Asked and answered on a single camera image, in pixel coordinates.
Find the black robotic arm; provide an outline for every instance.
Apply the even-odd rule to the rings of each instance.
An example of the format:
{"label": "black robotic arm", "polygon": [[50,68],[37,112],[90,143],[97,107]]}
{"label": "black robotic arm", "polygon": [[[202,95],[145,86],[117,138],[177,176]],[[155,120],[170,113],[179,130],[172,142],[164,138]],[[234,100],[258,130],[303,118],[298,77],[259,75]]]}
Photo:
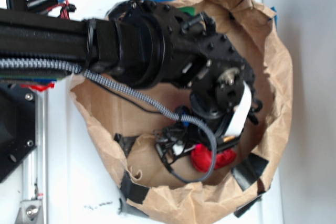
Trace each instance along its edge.
{"label": "black robotic arm", "polygon": [[[238,143],[247,116],[257,123],[254,112],[261,109],[261,102],[255,97],[254,72],[226,35],[216,32],[215,21],[205,13],[190,16],[167,4],[129,0],[108,12],[109,21],[76,22],[43,15],[40,9],[22,8],[21,2],[15,8],[13,1],[9,1],[11,9],[0,9],[2,82],[46,85],[74,72],[116,88],[99,76],[106,73],[134,89],[169,82],[192,90],[191,110],[180,109],[174,115],[145,99],[177,121],[162,130],[156,145],[173,174],[167,154],[175,161],[201,143],[213,151],[214,162],[217,152]],[[118,91],[143,97],[130,88]],[[251,106],[252,101],[258,108]],[[239,110],[240,118],[245,117],[240,130],[228,134]],[[183,136],[174,133],[181,129]],[[179,153],[175,151],[178,145],[183,149]]]}

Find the metal frame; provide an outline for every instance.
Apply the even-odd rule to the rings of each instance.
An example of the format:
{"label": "metal frame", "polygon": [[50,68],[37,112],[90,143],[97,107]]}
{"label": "metal frame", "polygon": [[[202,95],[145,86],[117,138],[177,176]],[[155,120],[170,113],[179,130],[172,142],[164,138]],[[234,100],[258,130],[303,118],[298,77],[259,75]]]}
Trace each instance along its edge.
{"label": "metal frame", "polygon": [[23,161],[23,201],[15,224],[47,223],[47,104],[48,91],[37,93],[36,146]]}

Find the black tape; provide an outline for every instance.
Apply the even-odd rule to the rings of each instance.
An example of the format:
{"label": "black tape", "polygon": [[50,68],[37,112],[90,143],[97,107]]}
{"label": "black tape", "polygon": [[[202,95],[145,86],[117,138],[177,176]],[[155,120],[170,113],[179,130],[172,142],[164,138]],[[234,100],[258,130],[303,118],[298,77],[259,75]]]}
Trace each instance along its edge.
{"label": "black tape", "polygon": [[140,211],[138,208],[135,208],[135,207],[129,205],[126,202],[126,198],[122,194],[121,191],[120,191],[120,195],[121,195],[121,197],[119,198],[120,208],[119,208],[118,214],[121,214],[122,212],[124,212],[126,214],[131,214],[131,215],[135,215],[135,216],[139,216],[139,217],[143,217],[143,218],[148,218],[149,217],[143,211]]}
{"label": "black tape", "polygon": [[131,180],[130,174],[125,171],[121,181],[120,190],[126,199],[130,199],[137,204],[142,204],[147,196],[149,188],[135,184]]}
{"label": "black tape", "polygon": [[122,150],[125,153],[125,156],[128,157],[128,155],[130,154],[131,150],[132,150],[132,146],[135,143],[135,140],[138,138],[139,136],[128,136],[128,137],[124,137],[121,134],[115,134],[114,135],[114,140],[117,141],[120,145],[120,147],[122,148]]}
{"label": "black tape", "polygon": [[245,191],[259,179],[267,164],[266,159],[250,153],[245,160],[233,167],[231,172],[240,188]]}
{"label": "black tape", "polygon": [[233,214],[237,217],[240,218],[248,209],[250,209],[256,202],[261,201],[261,195],[258,195],[257,198],[254,200],[250,201],[246,205],[243,205],[242,207],[238,208],[237,211],[235,211]]}

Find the white wall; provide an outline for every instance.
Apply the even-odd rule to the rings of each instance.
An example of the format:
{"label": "white wall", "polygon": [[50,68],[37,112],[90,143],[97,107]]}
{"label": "white wall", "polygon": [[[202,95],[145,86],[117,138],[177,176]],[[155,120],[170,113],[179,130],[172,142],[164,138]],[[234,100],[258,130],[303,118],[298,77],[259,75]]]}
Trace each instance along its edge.
{"label": "white wall", "polygon": [[280,164],[284,220],[336,222],[336,1],[264,0],[294,67],[293,122]]}

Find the screw hole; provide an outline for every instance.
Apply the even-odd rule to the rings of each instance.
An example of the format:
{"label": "screw hole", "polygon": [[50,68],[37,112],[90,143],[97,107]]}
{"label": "screw hole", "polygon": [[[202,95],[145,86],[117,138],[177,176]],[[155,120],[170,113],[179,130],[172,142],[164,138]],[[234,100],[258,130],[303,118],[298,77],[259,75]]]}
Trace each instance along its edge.
{"label": "screw hole", "polygon": [[9,89],[13,89],[13,88],[15,87],[15,85],[16,85],[15,83],[13,83],[13,84],[8,84],[7,87],[8,87]]}
{"label": "screw hole", "polygon": [[13,154],[10,154],[10,155],[8,156],[8,159],[9,159],[10,161],[12,161],[13,163],[16,163],[16,157],[15,157]]}

